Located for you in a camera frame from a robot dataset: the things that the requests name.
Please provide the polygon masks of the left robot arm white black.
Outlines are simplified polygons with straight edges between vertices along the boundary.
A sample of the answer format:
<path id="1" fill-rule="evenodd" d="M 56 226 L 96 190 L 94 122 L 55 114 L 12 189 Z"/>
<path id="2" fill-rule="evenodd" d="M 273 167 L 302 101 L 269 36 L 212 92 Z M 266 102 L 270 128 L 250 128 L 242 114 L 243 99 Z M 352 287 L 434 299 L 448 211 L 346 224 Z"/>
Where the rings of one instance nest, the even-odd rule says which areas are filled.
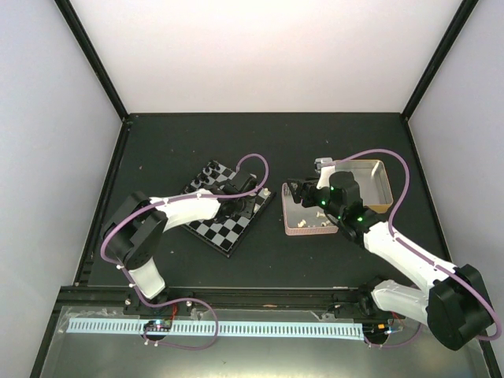
<path id="1" fill-rule="evenodd" d="M 238 215 L 250 217 L 255 196 L 264 184 L 248 173 L 199 188 L 188 194 L 165 198 L 133 195 L 114 215 L 103 235 L 100 254 L 115 264 L 129 283 L 142 294 L 141 304 L 152 314 L 169 305 L 165 281 L 154 261 L 154 251 L 166 231 L 195 221 L 224 223 Z"/>

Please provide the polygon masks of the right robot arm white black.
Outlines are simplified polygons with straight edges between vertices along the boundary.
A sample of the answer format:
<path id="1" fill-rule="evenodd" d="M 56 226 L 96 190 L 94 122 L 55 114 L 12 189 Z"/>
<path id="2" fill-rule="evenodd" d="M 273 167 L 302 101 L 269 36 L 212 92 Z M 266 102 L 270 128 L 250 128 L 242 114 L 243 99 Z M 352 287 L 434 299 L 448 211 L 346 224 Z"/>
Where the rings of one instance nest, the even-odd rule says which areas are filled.
<path id="1" fill-rule="evenodd" d="M 358 308 L 363 315 L 401 314 L 427 326 L 450 350 L 459 350 L 472 339 L 492 341 L 502 335 L 502 321 L 480 271 L 438 258 L 406 238 L 364 204 L 351 172 L 334 172 L 318 180 L 289 179 L 287 187 L 295 204 L 322 209 L 339 233 L 412 282 L 407 287 L 383 280 L 362 293 Z"/>

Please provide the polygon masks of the small circuit board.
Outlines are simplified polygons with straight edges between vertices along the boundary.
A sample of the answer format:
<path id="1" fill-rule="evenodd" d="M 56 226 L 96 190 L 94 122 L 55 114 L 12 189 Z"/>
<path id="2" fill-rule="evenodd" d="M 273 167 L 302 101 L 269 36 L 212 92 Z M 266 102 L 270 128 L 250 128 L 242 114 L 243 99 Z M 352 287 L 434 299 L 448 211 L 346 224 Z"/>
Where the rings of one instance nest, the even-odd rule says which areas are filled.
<path id="1" fill-rule="evenodd" d="M 143 326 L 145 332 L 169 332 L 172 327 L 171 320 L 151 320 Z"/>

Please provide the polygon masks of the pink tin box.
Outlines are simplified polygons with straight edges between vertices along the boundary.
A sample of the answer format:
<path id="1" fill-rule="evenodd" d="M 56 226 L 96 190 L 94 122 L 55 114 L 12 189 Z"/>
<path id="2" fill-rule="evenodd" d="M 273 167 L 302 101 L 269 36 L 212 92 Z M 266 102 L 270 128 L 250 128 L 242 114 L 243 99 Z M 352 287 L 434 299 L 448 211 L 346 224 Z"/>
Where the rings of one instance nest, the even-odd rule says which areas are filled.
<path id="1" fill-rule="evenodd" d="M 287 236 L 330 235 L 338 228 L 318 207 L 304 208 L 296 204 L 286 183 L 282 185 L 284 230 Z"/>

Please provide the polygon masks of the black white chessboard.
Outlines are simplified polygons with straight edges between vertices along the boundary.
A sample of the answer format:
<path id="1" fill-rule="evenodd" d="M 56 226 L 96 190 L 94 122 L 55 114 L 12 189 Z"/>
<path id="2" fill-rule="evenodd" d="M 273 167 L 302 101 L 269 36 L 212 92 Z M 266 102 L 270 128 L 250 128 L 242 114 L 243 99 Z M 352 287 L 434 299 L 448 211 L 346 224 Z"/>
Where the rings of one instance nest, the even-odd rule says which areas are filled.
<path id="1" fill-rule="evenodd" d="M 233 195 L 250 190 L 257 182 L 258 179 L 244 169 L 237 173 L 218 161 L 210 160 L 183 187 L 182 192 L 190 194 L 198 189 L 210 189 L 219 195 Z M 193 220 L 183 228 L 229 258 L 275 196 L 274 191 L 262 187 L 246 197 L 221 199 L 220 208 L 213 219 Z"/>

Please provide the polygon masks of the yellow tin lid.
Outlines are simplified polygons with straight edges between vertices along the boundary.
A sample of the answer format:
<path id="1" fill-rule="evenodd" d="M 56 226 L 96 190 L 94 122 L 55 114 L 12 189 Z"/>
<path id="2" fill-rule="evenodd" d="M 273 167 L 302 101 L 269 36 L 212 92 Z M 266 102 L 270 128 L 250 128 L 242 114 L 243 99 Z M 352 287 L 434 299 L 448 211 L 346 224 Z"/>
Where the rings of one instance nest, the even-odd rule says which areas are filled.
<path id="1" fill-rule="evenodd" d="M 338 162 L 337 172 L 351 172 L 360 187 L 365 206 L 377 213 L 386 213 L 394 203 L 385 165 L 377 159 L 355 159 Z"/>

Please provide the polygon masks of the black mounting rail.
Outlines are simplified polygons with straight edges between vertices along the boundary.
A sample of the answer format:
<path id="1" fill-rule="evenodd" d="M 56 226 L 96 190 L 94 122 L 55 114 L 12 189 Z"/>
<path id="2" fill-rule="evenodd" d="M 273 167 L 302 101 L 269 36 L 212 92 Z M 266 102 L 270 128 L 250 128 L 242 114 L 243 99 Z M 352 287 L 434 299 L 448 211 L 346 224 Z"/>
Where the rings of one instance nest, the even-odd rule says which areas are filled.
<path id="1" fill-rule="evenodd" d="M 201 300 L 213 309 L 237 310 L 312 310 L 328 311 L 339 317 L 370 318 L 379 313 L 371 295 L 358 288 L 204 288 L 171 287 L 150 303 L 157 305 L 180 298 L 181 303 L 149 307 L 143 304 L 134 290 L 126 291 L 124 308 L 129 313 L 187 316 L 193 309 L 205 310 Z"/>

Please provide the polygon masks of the black right frame post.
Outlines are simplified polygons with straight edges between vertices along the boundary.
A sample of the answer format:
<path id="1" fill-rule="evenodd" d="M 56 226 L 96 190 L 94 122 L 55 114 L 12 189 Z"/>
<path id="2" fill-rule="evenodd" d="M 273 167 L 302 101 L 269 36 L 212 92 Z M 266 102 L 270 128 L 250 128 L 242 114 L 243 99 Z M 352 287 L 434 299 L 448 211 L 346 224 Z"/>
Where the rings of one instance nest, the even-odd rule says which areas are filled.
<path id="1" fill-rule="evenodd" d="M 422 98 L 430 87 L 430 84 L 434 80 L 437 72 L 445 61 L 447 55 L 450 53 L 450 50 L 456 42 L 462 29 L 472 15 L 473 10 L 476 8 L 478 2 L 478 0 L 461 1 L 446 31 L 443 33 L 443 37 L 439 41 L 433 55 L 431 56 L 425 70 L 423 71 L 421 78 L 418 80 L 413 93 L 406 103 L 401 113 L 402 119 L 406 121 L 409 121 L 411 119 L 415 110 L 421 103 Z"/>

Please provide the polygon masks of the black frame post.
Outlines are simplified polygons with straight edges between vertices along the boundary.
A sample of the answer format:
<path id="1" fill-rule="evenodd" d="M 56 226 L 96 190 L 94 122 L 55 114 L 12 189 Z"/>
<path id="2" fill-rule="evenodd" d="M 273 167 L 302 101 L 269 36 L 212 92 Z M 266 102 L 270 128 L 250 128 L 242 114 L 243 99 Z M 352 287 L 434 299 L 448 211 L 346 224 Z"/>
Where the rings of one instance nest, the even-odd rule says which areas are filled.
<path id="1" fill-rule="evenodd" d="M 121 120 L 127 119 L 128 111 L 126 110 L 124 103 L 121 101 L 120 96 L 113 85 L 113 81 L 106 71 L 106 68 L 103 65 L 89 35 L 87 34 L 87 31 L 83 26 L 83 23 L 81 22 L 72 2 L 69 0 L 55 0 L 54 2 L 89 65 L 91 66 L 98 82 L 101 84 L 102 89 L 106 93 L 107 98 L 116 111 L 117 116 Z"/>
<path id="2" fill-rule="evenodd" d="M 476 8 L 478 2 L 478 0 L 461 1 L 446 31 L 443 33 L 443 37 L 439 41 L 433 55 L 431 56 L 425 70 L 423 71 L 421 78 L 418 80 L 413 93 L 406 103 L 401 113 L 402 119 L 406 121 L 409 121 L 411 119 L 415 110 L 421 103 L 422 98 L 430 87 L 430 84 L 434 80 L 437 72 L 445 61 L 447 55 L 450 53 L 450 50 L 456 42 L 462 29 L 472 15 L 473 10 Z"/>

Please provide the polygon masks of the black left frame post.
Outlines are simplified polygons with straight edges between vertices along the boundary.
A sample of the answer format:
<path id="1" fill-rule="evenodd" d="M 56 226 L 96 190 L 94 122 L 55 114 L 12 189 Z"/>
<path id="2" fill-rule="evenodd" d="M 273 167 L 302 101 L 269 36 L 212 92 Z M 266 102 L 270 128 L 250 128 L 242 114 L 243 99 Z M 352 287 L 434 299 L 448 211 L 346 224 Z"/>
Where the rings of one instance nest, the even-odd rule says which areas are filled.
<path id="1" fill-rule="evenodd" d="M 116 111 L 117 116 L 121 120 L 127 119 L 128 111 L 126 110 L 124 103 L 121 101 L 120 96 L 113 85 L 113 81 L 106 71 L 106 68 L 103 65 L 89 35 L 87 34 L 87 31 L 83 26 L 83 23 L 81 22 L 72 2 L 69 0 L 55 0 L 54 2 L 89 65 L 91 66 L 98 82 L 101 84 L 102 89 L 106 93 L 107 98 Z"/>

